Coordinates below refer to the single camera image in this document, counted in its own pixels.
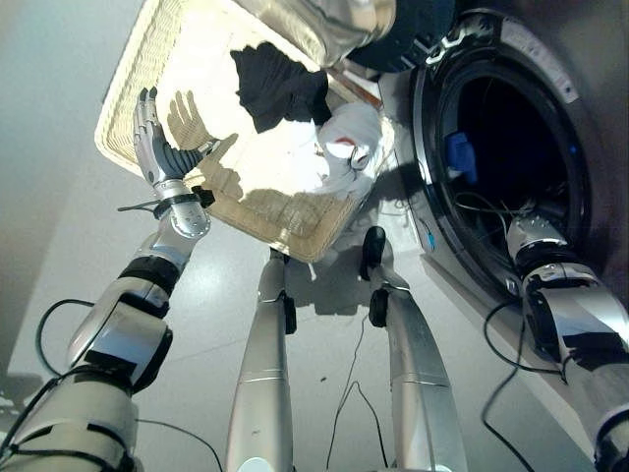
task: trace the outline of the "robot finger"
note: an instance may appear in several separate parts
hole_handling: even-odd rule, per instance
[[[143,107],[143,124],[153,139],[163,139],[163,131],[159,118],[157,118],[157,107],[155,98],[157,97],[157,88],[153,87],[148,91]]]
[[[148,90],[143,88],[138,94],[138,101],[134,110],[134,144],[137,145],[142,139],[142,135],[146,133],[143,120],[144,101]]]

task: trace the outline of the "laundry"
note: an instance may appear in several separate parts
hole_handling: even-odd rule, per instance
[[[315,124],[294,125],[294,176],[305,192],[350,194],[356,200],[369,193],[384,157],[384,138],[377,111],[366,103],[347,103],[334,110],[318,131]]]
[[[282,118],[322,125],[331,117],[323,71],[309,72],[269,42],[230,55],[238,72],[240,104],[258,133],[274,128]]]

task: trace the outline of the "white cloth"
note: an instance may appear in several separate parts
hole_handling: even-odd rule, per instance
[[[294,176],[304,192],[348,195],[369,193],[384,154],[377,111],[365,103],[347,103],[332,112],[315,135],[315,125],[295,124]]]

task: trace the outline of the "wire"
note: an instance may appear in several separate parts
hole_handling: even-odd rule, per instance
[[[500,305],[495,307],[493,310],[491,310],[489,314],[487,315],[487,317],[485,318],[485,322],[483,323],[483,336],[485,337],[485,341],[487,345],[489,346],[489,349],[491,349],[491,351],[493,351],[493,353],[496,356],[498,356],[501,360],[503,360],[510,366],[517,367],[518,369],[522,369],[523,371],[536,372],[538,374],[553,374],[556,376],[561,376],[561,371],[558,369],[541,369],[537,367],[528,367],[528,366],[523,366],[522,364],[520,364],[519,361],[512,361],[511,359],[506,357],[504,354],[502,354],[500,351],[498,351],[498,349],[493,345],[493,342],[491,342],[491,339],[489,338],[489,333],[488,333],[489,322],[491,321],[491,319],[503,308],[506,308],[510,305],[514,305],[515,303],[519,303],[519,301],[520,301],[519,299],[514,299],[508,302],[501,303]]]
[[[115,472],[115,469],[107,463],[106,460],[97,455],[82,452],[80,450],[66,449],[20,449],[17,445],[10,447],[12,454],[15,455],[35,455],[39,457],[76,457],[97,465],[103,472]]]
[[[487,205],[488,208],[478,208],[477,206],[463,205],[458,202],[459,197],[462,195],[469,195],[469,196],[475,197],[479,199],[480,201],[482,201],[485,205]],[[507,211],[503,211],[501,209],[496,208],[488,199],[486,199],[480,194],[477,194],[476,192],[460,192],[456,194],[454,196],[454,205],[456,205],[459,208],[470,209],[472,211],[495,214],[498,218],[500,218],[500,223],[502,224],[502,233],[504,234],[504,240],[505,241],[507,240],[507,223],[504,220],[504,216],[503,216],[504,213],[508,213]]]
[[[194,433],[191,433],[188,430],[180,428],[179,426],[171,425],[170,423],[165,423],[163,421],[146,420],[144,418],[138,418],[136,421],[138,423],[146,423],[149,425],[158,425],[158,426],[163,426],[164,428],[170,428],[171,430],[178,431],[179,433],[183,433],[184,435],[188,435],[191,438],[194,438],[195,440],[199,441],[200,443],[205,445],[209,450],[212,451],[212,454],[214,455],[214,459],[216,459],[216,465],[218,465],[218,470],[220,470],[220,472],[223,472],[223,466],[220,463],[220,459],[218,458],[218,454],[216,453],[216,450],[214,449],[214,447],[212,447],[212,445],[209,442],[207,442],[203,438],[195,435]]]
[[[66,305],[66,304],[83,305],[83,306],[86,306],[86,307],[93,307],[94,306],[94,304],[92,302],[88,302],[86,300],[79,300],[79,299],[75,299],[75,298],[68,298],[68,299],[65,299],[65,300],[60,300],[57,303],[53,304],[42,315],[41,320],[39,321],[39,324],[37,325],[37,331],[35,333],[35,350],[37,351],[37,357],[39,358],[39,361],[41,362],[41,364],[53,376],[55,376],[55,378],[51,379],[50,381],[48,381],[48,383],[30,401],[30,403],[27,406],[27,408],[25,408],[25,410],[20,414],[20,416],[18,417],[18,420],[15,422],[14,426],[11,428],[11,430],[7,434],[6,438],[3,440],[2,445],[0,446],[0,458],[3,456],[3,454],[5,453],[6,450],[11,450],[14,454],[21,454],[21,455],[72,455],[72,456],[78,457],[78,455],[74,454],[74,451],[65,451],[65,452],[68,452],[68,454],[62,454],[62,453],[59,453],[59,451],[55,451],[54,449],[50,449],[50,451],[48,451],[48,450],[22,450],[22,449],[18,449],[16,446],[9,447],[9,442],[11,441],[12,437],[15,435],[15,432],[18,430],[18,428],[24,422],[25,418],[27,417],[29,412],[32,410],[32,408],[34,407],[35,403],[37,401],[39,401],[39,399],[41,399],[41,397],[43,396],[43,394],[46,391],[48,391],[50,388],[55,386],[57,383],[59,383],[60,381],[62,381],[66,377],[66,375],[61,375],[59,372],[57,372],[52,367],[50,362],[48,362],[48,359],[46,358],[46,355],[44,354],[43,349],[42,349],[43,329],[45,328],[45,325],[46,325],[46,322],[48,321],[48,318],[50,317],[50,315],[52,315],[52,313],[57,308],[61,307],[62,305]],[[180,428],[178,426],[171,425],[169,423],[165,423],[165,422],[162,422],[162,421],[146,420],[146,419],[137,419],[136,421],[138,423],[147,423],[147,424],[151,424],[151,425],[159,425],[159,426],[163,426],[165,428],[170,428],[172,430],[175,430],[175,431],[178,431],[178,432],[183,433],[185,435],[188,435],[188,436],[196,439],[197,441],[200,441],[201,443],[203,443],[205,446],[207,446],[212,451],[212,454],[214,455],[214,458],[216,459],[216,463],[218,464],[218,470],[220,472],[223,472],[223,466],[220,463],[220,459],[218,458],[218,454],[216,453],[216,450],[211,446],[211,444],[209,442],[205,441],[203,438],[201,438],[201,437],[195,435],[194,433],[191,433],[190,431],[187,431],[187,430],[185,430],[183,428]]]
[[[58,372],[54,367],[52,367],[50,362],[48,362],[48,359],[46,358],[46,355],[43,352],[43,348],[41,345],[42,344],[41,338],[43,335],[43,329],[46,325],[46,322],[48,321],[48,318],[50,317],[50,315],[52,315],[52,312],[54,312],[57,308],[61,307],[62,305],[67,305],[67,304],[83,305],[84,307],[94,306],[93,303],[87,302],[85,300],[78,300],[76,298],[67,298],[65,300],[60,300],[54,305],[52,305],[48,310],[44,312],[44,314],[41,317],[41,320],[39,320],[39,324],[37,325],[37,331],[35,332],[35,351],[37,352],[37,357],[39,358],[39,361],[41,362],[43,367],[45,367],[46,370],[55,377],[60,377],[61,373]]]
[[[22,411],[22,413],[20,413],[20,416],[18,416],[18,419],[15,421],[13,426],[9,429],[7,436],[4,438],[4,440],[0,444],[0,459],[2,459],[2,457],[5,455],[5,453],[8,450],[11,450],[9,448],[9,444],[11,443],[13,436],[16,434],[16,432],[18,431],[18,429],[20,428],[24,420],[32,411],[35,404],[41,399],[41,397],[43,397],[43,395],[46,394],[48,390],[50,390],[53,386],[57,385],[63,379],[64,379],[64,376],[61,376],[55,379],[50,379],[47,383],[44,384],[42,388],[39,389],[39,391],[35,394],[35,396],[29,402],[27,407]]]
[[[145,202],[143,204],[137,204],[137,205],[131,205],[131,206],[120,206],[119,208],[116,208],[118,211],[130,211],[132,209],[142,209],[144,211],[150,211],[151,213],[153,213],[153,210],[150,208],[147,208],[151,205],[157,205],[159,204],[160,200],[153,200],[152,202]]]
[[[370,408],[370,410],[372,411],[372,414],[375,418],[375,426],[377,427],[377,435],[378,435],[378,439],[380,441],[380,452],[382,453],[382,461],[384,462],[384,466],[388,467],[388,463],[386,460],[386,454],[384,453],[384,443],[382,441],[382,433],[380,430],[380,422],[377,419],[377,415],[375,413],[375,410],[372,407],[372,404],[367,400],[367,397],[365,396],[365,394],[363,393],[363,391],[361,390],[361,386],[358,382],[354,381],[351,385],[350,385],[350,380],[352,378],[352,374],[354,372],[354,366],[356,365],[356,360],[358,358],[358,350],[361,347],[361,343],[363,342],[363,337],[365,336],[365,321],[367,320],[367,316],[365,315],[363,317],[363,320],[361,321],[361,334],[358,338],[358,342],[356,343],[356,347],[354,348],[354,359],[352,360],[352,364],[350,366],[350,371],[347,374],[347,381],[345,382],[345,387],[343,388],[343,393],[341,394],[341,399],[339,400],[339,404],[338,407],[336,408],[336,413],[334,415],[334,425],[332,426],[332,436],[330,438],[330,447],[327,451],[327,458],[325,459],[325,470],[328,470],[330,468],[330,457],[332,455],[332,448],[334,447],[334,438],[336,437],[336,427],[338,425],[338,417],[341,414],[341,410],[343,409],[343,407],[345,406],[345,402],[347,401],[347,398],[350,394],[350,391],[352,390],[352,387],[354,386],[354,384],[356,385],[356,387],[358,388],[359,394],[361,395],[361,397],[363,398],[363,400],[367,403],[367,406]]]
[[[528,472],[535,472],[535,469],[527,462],[527,459],[514,447],[514,445],[509,442],[509,440],[499,433],[492,425],[489,424],[487,420],[487,416],[489,415],[489,410],[493,405],[495,399],[500,395],[500,393],[504,390],[504,388],[513,380],[518,371],[520,370],[520,358],[522,357],[522,347],[524,345],[524,330],[525,330],[525,320],[522,318],[522,327],[520,328],[520,339],[518,340],[518,355],[516,357],[515,367],[513,371],[495,388],[493,393],[489,396],[485,406],[483,407],[483,412],[481,413],[481,420],[483,421],[483,425],[501,442],[503,443],[510,451],[515,455],[515,457],[520,461],[522,466],[527,469]]]
[[[377,429],[377,438],[378,438],[378,441],[380,443],[380,452],[382,454],[382,461],[384,462],[384,467],[388,467],[389,464],[388,464],[388,462],[386,460],[386,453],[384,452],[384,441],[382,440],[382,430],[380,428],[380,421],[377,418],[377,414],[375,413],[375,409],[373,408],[372,403],[367,399],[367,396],[363,393],[363,390],[361,389],[361,383],[360,382],[353,381],[350,384],[350,387],[347,390],[347,394],[345,395],[345,398],[341,402],[339,413],[340,413],[340,411],[343,410],[343,407],[345,406],[345,402],[349,398],[350,393],[352,392],[352,389],[354,388],[354,386],[358,389],[358,393],[363,398],[363,400],[367,404],[368,408],[372,411],[373,418],[375,419],[375,427]]]

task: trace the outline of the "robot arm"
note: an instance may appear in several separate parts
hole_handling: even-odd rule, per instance
[[[599,471],[629,465],[629,319],[591,268],[539,215],[514,218],[509,255],[524,274],[536,347],[565,373]]]
[[[213,199],[191,192],[183,177],[201,160],[177,150],[157,121],[157,90],[144,89],[134,116],[134,143],[160,204],[158,230],[91,309],[69,346],[70,371],[51,381],[2,444],[1,470],[132,471],[136,411],[131,395],[152,383],[172,342],[163,320],[168,300],[197,241],[209,230],[203,208]]]

